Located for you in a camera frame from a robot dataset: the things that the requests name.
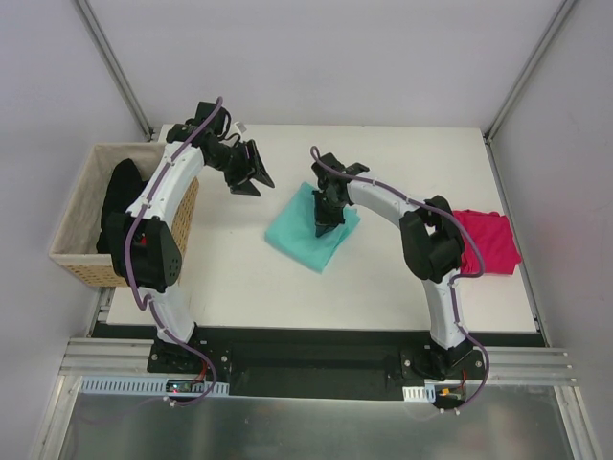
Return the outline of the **left aluminium corner post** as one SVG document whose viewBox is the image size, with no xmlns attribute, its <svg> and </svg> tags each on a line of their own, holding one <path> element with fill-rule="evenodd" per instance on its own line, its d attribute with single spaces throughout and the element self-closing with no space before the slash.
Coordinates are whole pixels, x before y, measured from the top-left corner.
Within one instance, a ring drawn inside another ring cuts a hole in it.
<svg viewBox="0 0 613 460">
<path fill-rule="evenodd" d="M 73 0 L 72 4 L 134 122 L 143 137 L 147 141 L 151 141 L 154 135 L 154 127 L 142 108 L 91 2 L 88 0 Z"/>
</svg>

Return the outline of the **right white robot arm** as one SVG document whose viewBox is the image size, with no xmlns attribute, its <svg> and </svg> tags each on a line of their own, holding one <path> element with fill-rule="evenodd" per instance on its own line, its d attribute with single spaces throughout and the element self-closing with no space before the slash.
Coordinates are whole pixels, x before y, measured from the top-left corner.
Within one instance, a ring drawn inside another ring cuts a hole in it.
<svg viewBox="0 0 613 460">
<path fill-rule="evenodd" d="M 419 376 L 442 381 L 465 367 L 473 349 L 466 337 L 461 303 L 454 288 L 465 242 L 445 198 L 411 198 L 372 177 L 361 163 L 343 165 L 333 153 L 310 149 L 317 177 L 314 195 L 315 236 L 345 223 L 344 210 L 358 205 L 391 222 L 400 232 L 403 258 L 422 281 L 430 315 L 430 345 L 412 359 Z"/>
</svg>

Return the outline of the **teal t-shirt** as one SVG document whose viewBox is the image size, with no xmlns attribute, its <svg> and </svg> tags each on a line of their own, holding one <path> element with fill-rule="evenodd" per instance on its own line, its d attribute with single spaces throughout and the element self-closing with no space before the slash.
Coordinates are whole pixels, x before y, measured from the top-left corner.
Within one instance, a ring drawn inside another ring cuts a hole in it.
<svg viewBox="0 0 613 460">
<path fill-rule="evenodd" d="M 353 209 L 343 211 L 345 222 L 322 237 L 315 233 L 315 188 L 303 182 L 264 232 L 275 250 L 310 270 L 322 273 L 338 247 L 353 233 L 360 217 Z"/>
</svg>

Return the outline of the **aluminium corner post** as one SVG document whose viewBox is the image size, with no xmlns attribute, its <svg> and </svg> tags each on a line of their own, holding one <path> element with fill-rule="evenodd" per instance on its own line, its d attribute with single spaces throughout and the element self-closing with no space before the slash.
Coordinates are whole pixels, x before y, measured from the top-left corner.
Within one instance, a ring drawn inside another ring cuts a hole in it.
<svg viewBox="0 0 613 460">
<path fill-rule="evenodd" d="M 142 108 L 91 2 L 88 0 L 73 0 L 72 4 L 134 122 L 143 137 L 147 141 L 151 141 L 154 135 L 154 127 Z"/>
<path fill-rule="evenodd" d="M 528 87 L 528 84 L 531 81 L 531 78 L 535 75 L 538 66 L 547 56 L 547 53 L 553 46 L 557 37 L 561 33 L 561 30 L 569 20 L 570 15 L 574 12 L 578 4 L 579 0 L 563 0 L 559 2 L 552 18 L 548 21 L 543 33 L 535 43 L 526 62 L 515 78 L 509 93 L 497 110 L 494 118 L 488 125 L 488 128 L 484 131 L 484 142 L 487 146 L 492 143 L 503 124 L 510 117 L 513 108 L 519 102 L 520 97 Z"/>
</svg>

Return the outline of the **pink t-shirt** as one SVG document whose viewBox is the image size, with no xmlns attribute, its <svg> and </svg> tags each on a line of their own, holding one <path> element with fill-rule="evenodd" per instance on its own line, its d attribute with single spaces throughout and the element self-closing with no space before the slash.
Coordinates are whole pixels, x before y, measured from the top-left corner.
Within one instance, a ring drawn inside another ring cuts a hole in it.
<svg viewBox="0 0 613 460">
<path fill-rule="evenodd" d="M 522 262 L 509 219 L 497 212 L 454 211 L 454 217 L 474 240 L 487 275 L 511 276 Z"/>
</svg>

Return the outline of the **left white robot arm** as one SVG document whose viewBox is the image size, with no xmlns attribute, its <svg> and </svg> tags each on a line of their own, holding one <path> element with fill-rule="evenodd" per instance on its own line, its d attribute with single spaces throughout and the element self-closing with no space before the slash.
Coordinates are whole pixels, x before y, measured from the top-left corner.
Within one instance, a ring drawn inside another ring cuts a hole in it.
<svg viewBox="0 0 613 460">
<path fill-rule="evenodd" d="M 196 323 L 178 285 L 183 256 L 171 226 L 180 202 L 206 167 L 222 173 L 233 195 L 259 196 L 260 185 L 275 186 L 255 141 L 228 141 L 230 121 L 221 98 L 199 103 L 191 119 L 169 130 L 144 190 L 104 227 L 115 273 L 137 307 L 150 311 L 158 338 L 173 345 L 171 364 L 183 373 L 200 366 L 203 352 L 191 342 Z"/>
</svg>

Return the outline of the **aluminium rail frame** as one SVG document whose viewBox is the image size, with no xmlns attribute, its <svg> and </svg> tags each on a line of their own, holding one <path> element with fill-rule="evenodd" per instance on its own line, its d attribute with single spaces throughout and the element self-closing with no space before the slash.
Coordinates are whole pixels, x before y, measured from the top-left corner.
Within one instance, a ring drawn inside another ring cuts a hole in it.
<svg viewBox="0 0 613 460">
<path fill-rule="evenodd" d="M 73 338 L 59 373 L 63 376 L 142 376 L 150 339 Z M 494 384 L 577 386 L 579 376 L 568 354 L 556 348 L 491 347 L 489 381 Z"/>
</svg>

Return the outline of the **right aluminium corner post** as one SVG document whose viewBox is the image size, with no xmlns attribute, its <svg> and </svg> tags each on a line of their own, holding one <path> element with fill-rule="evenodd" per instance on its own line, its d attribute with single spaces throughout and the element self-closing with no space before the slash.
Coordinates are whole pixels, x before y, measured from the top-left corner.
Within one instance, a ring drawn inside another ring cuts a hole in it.
<svg viewBox="0 0 613 460">
<path fill-rule="evenodd" d="M 535 75 L 538 66 L 547 56 L 547 53 L 553 46 L 557 37 L 561 33 L 561 30 L 569 20 L 570 15 L 574 12 L 578 4 L 579 0 L 563 0 L 559 2 L 552 18 L 548 21 L 543 33 L 535 43 L 526 62 L 515 78 L 509 93 L 497 110 L 494 118 L 488 125 L 488 128 L 484 131 L 484 142 L 487 146 L 492 143 L 503 124 L 510 117 L 513 108 L 519 102 L 520 97 L 528 87 L 528 84 L 531 81 L 531 78 Z"/>
</svg>

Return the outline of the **wicker laundry basket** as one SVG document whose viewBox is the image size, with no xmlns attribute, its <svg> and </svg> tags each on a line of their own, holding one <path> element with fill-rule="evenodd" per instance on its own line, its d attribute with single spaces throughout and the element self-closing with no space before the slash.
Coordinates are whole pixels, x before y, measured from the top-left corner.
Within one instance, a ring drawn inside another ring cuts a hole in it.
<svg viewBox="0 0 613 460">
<path fill-rule="evenodd" d="M 134 278 L 156 289 L 178 283 L 203 167 L 201 150 L 180 143 L 95 145 L 51 259 L 90 287 L 124 287 L 125 238 L 134 227 Z"/>
</svg>

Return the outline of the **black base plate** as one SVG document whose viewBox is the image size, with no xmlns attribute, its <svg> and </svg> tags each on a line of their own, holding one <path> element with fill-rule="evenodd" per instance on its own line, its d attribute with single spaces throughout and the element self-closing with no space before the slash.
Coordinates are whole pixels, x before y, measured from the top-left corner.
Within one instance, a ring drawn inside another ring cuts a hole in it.
<svg viewBox="0 0 613 460">
<path fill-rule="evenodd" d="M 426 332 L 198 327 L 186 348 L 155 339 L 147 370 L 205 370 L 233 396 L 391 402 L 428 380 L 483 383 L 488 359 L 471 343 L 445 357 Z"/>
</svg>

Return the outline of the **black garment in basket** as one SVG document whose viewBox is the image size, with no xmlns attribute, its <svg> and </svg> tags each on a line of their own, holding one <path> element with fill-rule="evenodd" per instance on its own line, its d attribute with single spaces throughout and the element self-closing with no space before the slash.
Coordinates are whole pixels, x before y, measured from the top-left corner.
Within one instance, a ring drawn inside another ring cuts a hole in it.
<svg viewBox="0 0 613 460">
<path fill-rule="evenodd" d="M 110 215 L 123 213 L 139 197 L 147 184 L 132 159 L 124 159 L 115 166 L 102 204 L 101 232 L 96 244 L 99 254 L 110 253 L 105 230 Z"/>
</svg>

